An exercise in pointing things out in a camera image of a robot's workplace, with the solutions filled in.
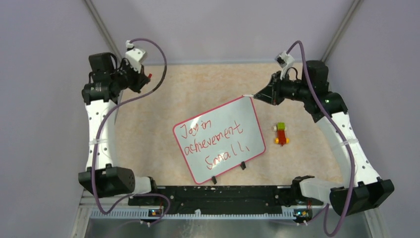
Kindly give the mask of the red green toy car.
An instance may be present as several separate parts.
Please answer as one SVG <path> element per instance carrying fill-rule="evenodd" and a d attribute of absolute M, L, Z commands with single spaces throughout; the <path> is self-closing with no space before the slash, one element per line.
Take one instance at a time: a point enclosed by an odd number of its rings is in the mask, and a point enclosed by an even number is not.
<path fill-rule="evenodd" d="M 280 146 L 284 146 L 290 142 L 290 139 L 286 136 L 286 126 L 284 122 L 278 122 L 273 126 L 273 131 L 276 132 L 274 143 Z"/>

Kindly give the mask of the pink framed whiteboard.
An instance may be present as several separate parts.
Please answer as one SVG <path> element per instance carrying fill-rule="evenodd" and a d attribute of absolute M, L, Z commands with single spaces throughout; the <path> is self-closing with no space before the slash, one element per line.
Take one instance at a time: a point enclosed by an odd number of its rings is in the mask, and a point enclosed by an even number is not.
<path fill-rule="evenodd" d="M 177 123 L 172 132 L 196 184 L 202 184 L 266 151 L 251 97 L 241 96 Z"/>

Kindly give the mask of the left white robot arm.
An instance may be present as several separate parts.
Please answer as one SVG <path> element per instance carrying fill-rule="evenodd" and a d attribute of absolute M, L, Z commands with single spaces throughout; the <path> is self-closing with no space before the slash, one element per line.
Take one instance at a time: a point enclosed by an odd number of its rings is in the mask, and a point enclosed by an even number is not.
<path fill-rule="evenodd" d="M 119 165 L 116 155 L 115 119 L 118 98 L 125 89 L 139 93 L 149 83 L 145 75 L 144 50 L 131 49 L 120 65 L 112 53 L 88 57 L 92 71 L 82 89 L 89 122 L 89 151 L 85 171 L 78 175 L 79 183 L 97 197 L 121 194 L 140 194 L 147 205 L 158 201 L 159 192 L 151 177 L 135 176 L 133 171 Z"/>

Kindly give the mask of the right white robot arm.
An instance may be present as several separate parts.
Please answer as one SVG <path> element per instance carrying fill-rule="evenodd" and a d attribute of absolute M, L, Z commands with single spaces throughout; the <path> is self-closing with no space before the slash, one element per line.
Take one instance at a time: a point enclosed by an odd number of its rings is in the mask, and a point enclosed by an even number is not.
<path fill-rule="evenodd" d="M 254 98 L 271 105 L 285 99 L 303 102 L 314 123 L 324 134 L 339 165 L 343 184 L 313 176 L 296 177 L 290 197 L 296 204 L 310 198 L 328 203 L 341 215 L 352 215 L 379 207 L 395 190 L 390 179 L 382 179 L 369 163 L 350 123 L 348 108 L 339 93 L 328 89 L 328 67 L 319 60 L 306 62 L 309 80 L 291 80 L 289 67 L 272 74 L 266 87 Z"/>

